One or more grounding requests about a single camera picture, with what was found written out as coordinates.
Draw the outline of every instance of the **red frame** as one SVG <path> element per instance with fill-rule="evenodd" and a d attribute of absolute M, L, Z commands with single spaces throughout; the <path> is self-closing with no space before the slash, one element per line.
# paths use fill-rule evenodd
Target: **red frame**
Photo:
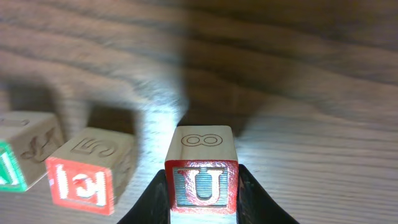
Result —
<path fill-rule="evenodd" d="M 56 157 L 49 157 L 46 159 L 45 164 L 47 166 L 49 181 L 50 183 L 52 200 L 54 204 L 74 208 L 78 210 L 99 213 L 102 215 L 110 215 L 114 212 L 114 201 L 113 201 L 113 186 L 112 186 L 112 172 L 105 167 L 94 166 L 91 164 L 84 164 L 81 162 L 69 161 L 65 159 L 60 159 Z M 68 173 L 68 167 L 78 167 L 80 170 L 86 170 L 88 172 L 104 172 L 105 173 L 105 187 L 106 187 L 106 205 L 103 207 L 98 207 L 96 205 L 90 205 L 87 203 L 78 203 L 72 200 L 65 200 L 60 198 L 60 192 L 58 189 L 58 179 L 56 178 L 56 166 L 57 164 L 63 164 L 65 166 L 65 172 Z"/>
<path fill-rule="evenodd" d="M 228 172 L 228 202 L 226 207 L 178 207 L 175 198 L 174 167 L 226 167 Z M 170 160 L 165 162 L 169 199 L 172 211 L 180 213 L 216 213 L 232 214 L 236 211 L 236 196 L 238 194 L 238 162 L 231 160 Z"/>

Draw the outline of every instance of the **red block face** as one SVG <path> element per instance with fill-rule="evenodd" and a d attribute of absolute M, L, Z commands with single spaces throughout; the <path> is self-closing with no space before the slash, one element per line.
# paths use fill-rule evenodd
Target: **red block face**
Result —
<path fill-rule="evenodd" d="M 237 161 L 166 161 L 172 211 L 231 214 L 236 211 Z"/>
<path fill-rule="evenodd" d="M 45 162 L 54 204 L 103 215 L 114 212 L 109 169 L 54 157 Z"/>

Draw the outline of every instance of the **alphabet block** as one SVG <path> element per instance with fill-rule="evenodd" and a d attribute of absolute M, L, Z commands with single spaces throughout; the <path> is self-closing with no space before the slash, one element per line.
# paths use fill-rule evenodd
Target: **alphabet block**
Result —
<path fill-rule="evenodd" d="M 0 116 L 0 190 L 24 192 L 46 173 L 44 160 L 63 144 L 52 113 L 13 111 Z"/>
<path fill-rule="evenodd" d="M 85 128 L 47 160 L 56 205 L 110 215 L 133 170 L 130 134 Z"/>
<path fill-rule="evenodd" d="M 172 211 L 234 213 L 238 157 L 229 126 L 179 126 L 165 161 Z"/>

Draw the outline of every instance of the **brown wooden surface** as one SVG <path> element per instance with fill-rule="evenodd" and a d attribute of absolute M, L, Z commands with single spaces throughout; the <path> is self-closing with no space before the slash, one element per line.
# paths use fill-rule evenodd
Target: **brown wooden surface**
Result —
<path fill-rule="evenodd" d="M 134 131 L 116 213 L 0 193 L 1 223 L 116 223 L 175 125 L 227 124 L 239 162 L 300 223 L 398 222 L 398 2 L 0 0 L 1 111 Z M 172 214 L 172 223 L 235 223 Z"/>

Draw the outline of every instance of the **green block face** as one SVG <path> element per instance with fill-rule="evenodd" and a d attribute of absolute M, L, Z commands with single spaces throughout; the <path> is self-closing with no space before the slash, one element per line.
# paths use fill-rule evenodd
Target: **green block face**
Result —
<path fill-rule="evenodd" d="M 24 192 L 27 185 L 11 146 L 0 141 L 0 191 Z"/>

